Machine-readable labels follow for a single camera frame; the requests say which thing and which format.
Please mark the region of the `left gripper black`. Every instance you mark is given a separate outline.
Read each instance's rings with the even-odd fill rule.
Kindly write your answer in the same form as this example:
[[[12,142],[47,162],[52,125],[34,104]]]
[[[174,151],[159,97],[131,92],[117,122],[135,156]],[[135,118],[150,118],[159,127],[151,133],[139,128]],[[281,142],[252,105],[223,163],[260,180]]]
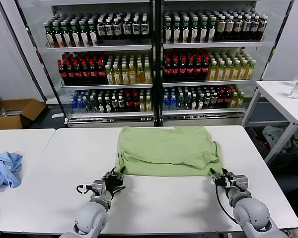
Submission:
[[[125,169],[126,169],[125,166],[120,168],[118,171],[118,177],[116,177],[115,167],[113,167],[111,171],[108,171],[103,176],[103,180],[105,181],[106,190],[109,191],[111,193],[111,195],[114,195],[115,193],[126,188],[123,185]]]

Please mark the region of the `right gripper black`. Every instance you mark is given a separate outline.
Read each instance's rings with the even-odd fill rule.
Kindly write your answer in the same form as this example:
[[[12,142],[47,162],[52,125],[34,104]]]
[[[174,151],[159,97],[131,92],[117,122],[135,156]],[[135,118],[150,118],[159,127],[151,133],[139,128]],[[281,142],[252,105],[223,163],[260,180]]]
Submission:
[[[225,190],[232,187],[236,187],[236,179],[233,172],[229,172],[227,169],[222,168],[225,178],[221,178],[221,174],[218,174],[213,169],[210,169],[210,175],[216,187],[222,187]]]

